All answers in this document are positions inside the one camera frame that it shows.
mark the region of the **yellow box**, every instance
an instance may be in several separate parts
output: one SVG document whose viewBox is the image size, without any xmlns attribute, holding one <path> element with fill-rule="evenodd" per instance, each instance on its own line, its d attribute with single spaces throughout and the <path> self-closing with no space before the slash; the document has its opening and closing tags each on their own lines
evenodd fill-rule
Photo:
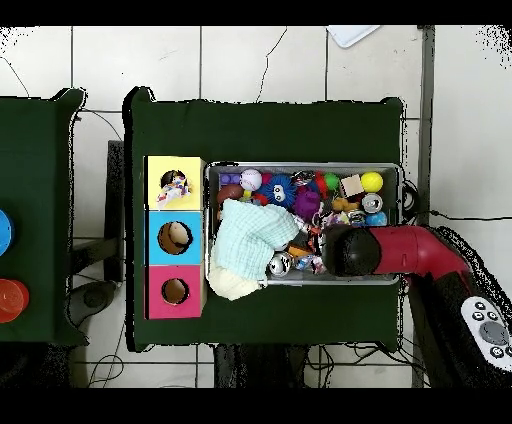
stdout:
<svg viewBox="0 0 512 424">
<path fill-rule="evenodd" d="M 199 211 L 203 208 L 204 161 L 199 157 L 148 156 L 148 198 L 150 210 Z M 157 203 L 162 193 L 162 176 L 168 171 L 185 174 L 189 195 L 173 198 L 165 206 Z"/>
</svg>

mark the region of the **green ball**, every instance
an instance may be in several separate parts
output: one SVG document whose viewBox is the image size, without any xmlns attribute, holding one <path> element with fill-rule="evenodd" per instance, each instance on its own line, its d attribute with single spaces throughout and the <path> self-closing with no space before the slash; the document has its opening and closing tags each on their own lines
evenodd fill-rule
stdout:
<svg viewBox="0 0 512 424">
<path fill-rule="evenodd" d="M 327 185 L 327 188 L 329 190 L 336 190 L 338 188 L 338 185 L 340 183 L 340 179 L 334 175 L 332 172 L 328 172 L 324 175 L 325 178 L 325 184 Z"/>
</svg>

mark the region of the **cloth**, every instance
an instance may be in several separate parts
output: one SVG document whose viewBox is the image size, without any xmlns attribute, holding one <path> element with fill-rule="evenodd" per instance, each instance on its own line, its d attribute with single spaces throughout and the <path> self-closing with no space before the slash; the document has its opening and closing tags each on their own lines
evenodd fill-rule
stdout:
<svg viewBox="0 0 512 424">
<path fill-rule="evenodd" d="M 208 283 L 217 295 L 229 300 L 236 300 L 261 288 L 257 281 L 247 280 L 234 274 L 229 269 L 217 266 L 215 246 L 212 247 L 210 258 Z"/>
<path fill-rule="evenodd" d="M 226 199 L 215 240 L 215 262 L 247 280 L 266 280 L 274 251 L 295 238 L 299 228 L 281 206 L 256 206 Z"/>
</svg>

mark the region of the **pink box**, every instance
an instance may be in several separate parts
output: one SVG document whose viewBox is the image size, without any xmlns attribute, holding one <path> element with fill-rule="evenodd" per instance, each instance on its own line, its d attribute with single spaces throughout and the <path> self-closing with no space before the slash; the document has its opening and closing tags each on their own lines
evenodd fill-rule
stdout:
<svg viewBox="0 0 512 424">
<path fill-rule="evenodd" d="M 171 304 L 164 299 L 166 281 L 181 280 L 186 287 L 182 303 Z M 206 302 L 204 266 L 151 265 L 149 267 L 149 319 L 198 318 Z"/>
</svg>

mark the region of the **green cloth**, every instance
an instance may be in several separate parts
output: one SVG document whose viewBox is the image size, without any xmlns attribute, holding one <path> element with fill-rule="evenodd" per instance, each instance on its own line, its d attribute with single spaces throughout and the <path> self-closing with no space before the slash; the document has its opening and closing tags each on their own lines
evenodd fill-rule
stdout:
<svg viewBox="0 0 512 424">
<path fill-rule="evenodd" d="M 65 317 L 69 276 L 70 123 L 84 92 L 55 100 L 0 97 L 0 208 L 15 239 L 0 256 L 0 278 L 29 290 L 27 309 L 0 324 L 0 341 L 84 344 Z"/>
<path fill-rule="evenodd" d="M 124 104 L 126 133 L 132 137 L 136 346 L 379 340 L 396 349 L 398 283 L 270 286 L 233 302 L 210 290 L 201 318 L 144 319 L 142 187 L 146 155 L 200 156 L 206 162 L 399 163 L 400 101 L 302 105 L 150 99 L 148 89 L 134 89 Z"/>
</svg>

